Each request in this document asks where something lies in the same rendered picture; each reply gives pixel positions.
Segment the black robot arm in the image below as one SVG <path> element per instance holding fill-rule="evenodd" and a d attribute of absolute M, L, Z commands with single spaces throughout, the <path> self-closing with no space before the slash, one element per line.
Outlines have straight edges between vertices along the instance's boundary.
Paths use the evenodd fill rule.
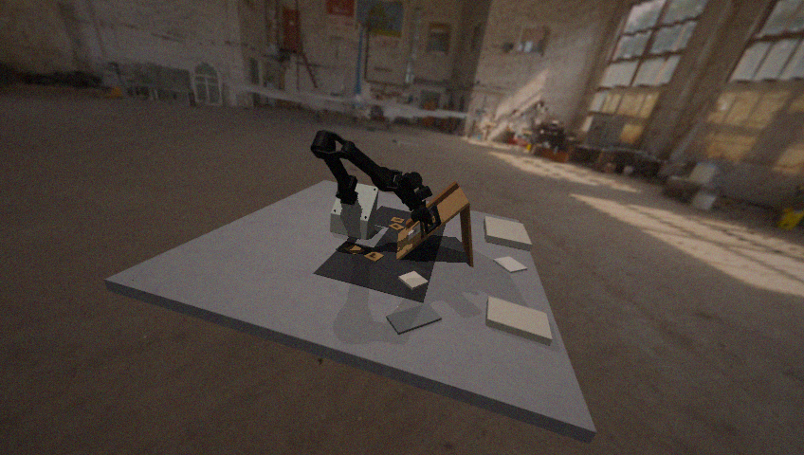
<path fill-rule="evenodd" d="M 335 140 L 342 145 L 341 151 L 336 151 Z M 325 130 L 318 131 L 311 146 L 311 151 L 317 158 L 325 161 L 338 181 L 336 197 L 340 199 L 340 203 L 353 205 L 358 195 L 358 192 L 355 191 L 358 180 L 355 176 L 346 172 L 340 158 L 348 159 L 368 174 L 374 185 L 381 191 L 393 191 L 400 199 L 418 187 L 419 191 L 414 193 L 414 197 L 419 204 L 423 202 L 423 199 L 432 196 L 429 186 L 422 185 L 422 177 L 419 173 L 412 172 L 402 175 L 399 170 L 380 167 L 362 153 L 354 142 L 343 139 L 337 133 Z"/>

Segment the white paper ticket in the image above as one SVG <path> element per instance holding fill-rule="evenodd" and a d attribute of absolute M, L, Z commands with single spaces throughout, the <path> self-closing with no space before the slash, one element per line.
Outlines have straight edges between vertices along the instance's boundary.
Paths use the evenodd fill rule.
<path fill-rule="evenodd" d="M 420 224 L 408 233 L 408 241 L 421 231 Z"/>

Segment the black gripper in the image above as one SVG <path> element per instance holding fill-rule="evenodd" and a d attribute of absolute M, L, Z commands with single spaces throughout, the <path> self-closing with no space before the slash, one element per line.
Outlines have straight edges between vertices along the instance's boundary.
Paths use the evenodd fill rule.
<path fill-rule="evenodd" d="M 407 195 L 401 198 L 402 203 L 406 204 L 411 211 L 411 219 L 413 222 L 420 221 L 429 225 L 433 225 L 433 222 L 430 218 L 431 215 L 426 207 L 426 200 L 424 200 L 421 204 L 417 202 L 414 197 L 414 190 L 410 191 Z"/>

